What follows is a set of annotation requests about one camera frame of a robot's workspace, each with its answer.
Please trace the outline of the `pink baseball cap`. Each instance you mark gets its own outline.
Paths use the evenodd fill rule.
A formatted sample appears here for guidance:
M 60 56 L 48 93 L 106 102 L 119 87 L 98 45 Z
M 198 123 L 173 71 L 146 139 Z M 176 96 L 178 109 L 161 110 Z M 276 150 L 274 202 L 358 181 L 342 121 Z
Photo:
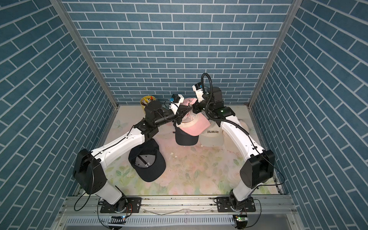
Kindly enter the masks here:
M 180 106 L 187 106 L 190 111 L 184 116 L 181 124 L 176 124 L 186 134 L 190 136 L 199 136 L 204 130 L 210 127 L 209 120 L 201 113 L 195 114 L 192 106 L 197 102 L 196 98 L 187 98 L 180 104 Z

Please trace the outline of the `beige Colorado baseball cap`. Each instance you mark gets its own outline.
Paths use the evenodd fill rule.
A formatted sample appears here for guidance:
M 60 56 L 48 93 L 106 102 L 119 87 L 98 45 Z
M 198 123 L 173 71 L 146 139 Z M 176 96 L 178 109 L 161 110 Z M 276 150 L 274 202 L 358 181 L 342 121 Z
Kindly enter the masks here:
M 248 125 L 247 125 L 243 120 L 239 120 L 239 124 L 240 124 L 240 126 L 241 126 L 243 129 L 245 129 L 245 130 L 246 130 L 246 132 L 247 132 L 248 134 L 250 134 L 249 127 L 248 127 Z

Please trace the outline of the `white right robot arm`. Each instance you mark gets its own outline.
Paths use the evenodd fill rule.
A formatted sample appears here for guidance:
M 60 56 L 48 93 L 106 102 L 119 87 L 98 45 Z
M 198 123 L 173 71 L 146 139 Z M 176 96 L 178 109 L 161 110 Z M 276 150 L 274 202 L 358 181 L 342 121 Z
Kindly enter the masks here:
M 198 103 L 194 112 L 205 112 L 207 118 L 216 122 L 231 138 L 243 156 L 244 165 L 240 169 L 241 181 L 230 191 L 229 201 L 235 211 L 245 208 L 252 193 L 274 175 L 275 155 L 257 144 L 249 132 L 240 125 L 233 110 L 224 105 L 222 97 L 215 96 L 212 79 L 207 73 L 201 75 L 201 82 L 195 85 Z

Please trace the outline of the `black baseball cap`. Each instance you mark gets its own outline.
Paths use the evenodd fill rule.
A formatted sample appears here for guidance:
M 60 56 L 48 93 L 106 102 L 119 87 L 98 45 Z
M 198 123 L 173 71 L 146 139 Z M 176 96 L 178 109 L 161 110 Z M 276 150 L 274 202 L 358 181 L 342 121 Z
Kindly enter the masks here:
M 166 170 L 165 159 L 154 139 L 132 148 L 128 160 L 145 182 L 155 181 Z

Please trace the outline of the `grey baseball cap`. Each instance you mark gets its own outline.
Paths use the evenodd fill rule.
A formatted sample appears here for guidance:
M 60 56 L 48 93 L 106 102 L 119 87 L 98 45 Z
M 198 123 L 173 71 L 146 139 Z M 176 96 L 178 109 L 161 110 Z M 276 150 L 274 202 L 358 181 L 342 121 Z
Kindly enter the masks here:
M 191 136 L 184 131 L 182 131 L 179 127 L 177 127 L 177 123 L 173 123 L 175 128 L 175 141 L 180 146 L 194 146 L 198 143 L 199 136 Z

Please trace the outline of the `cream white baseball cap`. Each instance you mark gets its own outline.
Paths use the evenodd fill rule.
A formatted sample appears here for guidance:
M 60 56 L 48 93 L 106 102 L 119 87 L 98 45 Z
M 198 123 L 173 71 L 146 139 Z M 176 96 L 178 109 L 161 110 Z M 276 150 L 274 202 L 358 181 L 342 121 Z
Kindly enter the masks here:
M 199 142 L 204 147 L 221 147 L 224 144 L 222 128 L 211 121 L 210 126 L 199 135 Z

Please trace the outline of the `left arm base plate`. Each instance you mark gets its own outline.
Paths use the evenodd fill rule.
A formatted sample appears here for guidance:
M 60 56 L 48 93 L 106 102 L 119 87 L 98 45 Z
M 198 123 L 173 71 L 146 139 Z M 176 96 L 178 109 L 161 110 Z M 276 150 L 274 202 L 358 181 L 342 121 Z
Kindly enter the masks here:
M 114 205 L 109 204 L 107 201 L 99 201 L 98 205 L 101 207 L 101 213 L 139 213 L 141 207 L 141 197 L 123 197 L 119 199 Z

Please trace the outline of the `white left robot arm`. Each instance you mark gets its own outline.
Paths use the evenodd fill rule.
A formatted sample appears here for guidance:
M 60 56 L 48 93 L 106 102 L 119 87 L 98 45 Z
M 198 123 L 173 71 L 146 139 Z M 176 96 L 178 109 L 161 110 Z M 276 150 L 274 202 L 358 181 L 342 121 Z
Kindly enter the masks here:
M 125 203 L 123 192 L 108 182 L 104 170 L 118 157 L 151 140 L 159 127 L 170 122 L 180 123 L 191 106 L 172 103 L 166 109 L 159 101 L 150 102 L 145 117 L 128 133 L 99 148 L 81 150 L 75 159 L 73 177 L 89 195 L 96 195 L 110 205 Z

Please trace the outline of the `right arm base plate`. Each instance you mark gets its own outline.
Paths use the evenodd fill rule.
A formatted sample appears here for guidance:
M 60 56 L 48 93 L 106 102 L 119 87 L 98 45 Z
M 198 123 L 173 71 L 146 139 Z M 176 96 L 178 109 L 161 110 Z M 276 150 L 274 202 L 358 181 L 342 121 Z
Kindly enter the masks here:
M 213 199 L 218 212 L 256 212 L 254 199 L 250 196 L 238 201 L 234 196 L 219 196 Z

